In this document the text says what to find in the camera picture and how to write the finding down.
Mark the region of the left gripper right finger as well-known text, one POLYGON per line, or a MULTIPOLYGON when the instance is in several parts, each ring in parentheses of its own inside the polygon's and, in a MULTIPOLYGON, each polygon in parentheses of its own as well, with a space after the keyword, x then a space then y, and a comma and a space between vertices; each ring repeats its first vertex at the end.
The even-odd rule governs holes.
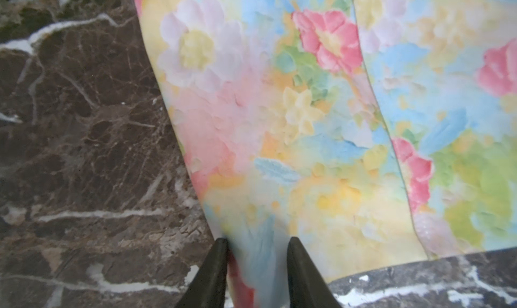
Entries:
POLYGON ((287 269, 291 308, 341 308, 298 237, 289 240, 287 269))

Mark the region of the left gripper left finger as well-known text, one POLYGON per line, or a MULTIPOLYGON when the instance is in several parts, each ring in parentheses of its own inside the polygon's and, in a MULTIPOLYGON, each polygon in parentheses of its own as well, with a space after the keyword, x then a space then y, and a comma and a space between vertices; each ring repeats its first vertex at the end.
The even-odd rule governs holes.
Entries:
POLYGON ((175 308, 221 308, 226 298, 229 246, 218 238, 175 308))

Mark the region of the pastel floral skirt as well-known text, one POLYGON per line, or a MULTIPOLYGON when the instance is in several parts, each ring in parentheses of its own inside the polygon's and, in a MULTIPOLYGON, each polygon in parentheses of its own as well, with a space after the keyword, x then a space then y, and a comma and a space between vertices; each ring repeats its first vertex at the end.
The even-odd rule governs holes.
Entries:
POLYGON ((516 246, 516 0, 134 0, 237 307, 516 246))

